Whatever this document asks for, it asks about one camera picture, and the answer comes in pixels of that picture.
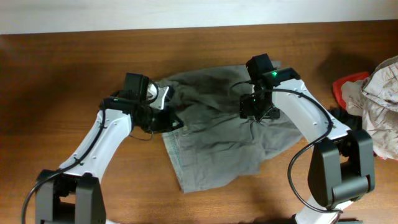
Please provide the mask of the grey shorts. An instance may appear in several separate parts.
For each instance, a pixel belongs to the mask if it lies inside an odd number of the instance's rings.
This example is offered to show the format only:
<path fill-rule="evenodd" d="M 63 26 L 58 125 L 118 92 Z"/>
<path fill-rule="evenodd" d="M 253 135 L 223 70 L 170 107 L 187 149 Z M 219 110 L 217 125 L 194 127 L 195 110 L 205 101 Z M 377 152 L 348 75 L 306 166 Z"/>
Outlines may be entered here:
<path fill-rule="evenodd" d="M 286 115 L 277 120 L 239 116 L 239 97 L 252 92 L 244 65 L 177 73 L 158 82 L 175 93 L 170 104 L 184 127 L 162 138 L 183 193 L 223 187 L 259 172 L 302 139 Z"/>

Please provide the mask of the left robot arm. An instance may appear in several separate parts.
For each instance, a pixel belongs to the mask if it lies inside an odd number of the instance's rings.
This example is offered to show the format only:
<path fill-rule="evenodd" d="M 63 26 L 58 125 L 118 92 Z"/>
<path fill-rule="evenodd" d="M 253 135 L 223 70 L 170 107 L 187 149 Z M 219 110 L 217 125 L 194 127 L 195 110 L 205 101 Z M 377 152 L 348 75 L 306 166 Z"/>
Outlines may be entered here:
<path fill-rule="evenodd" d="M 99 104 L 95 122 L 75 152 L 56 170 L 44 169 L 28 196 L 36 223 L 109 223 L 101 180 L 119 145 L 139 127 L 154 135 L 183 127 L 169 102 L 170 85 L 127 73 L 122 89 Z"/>

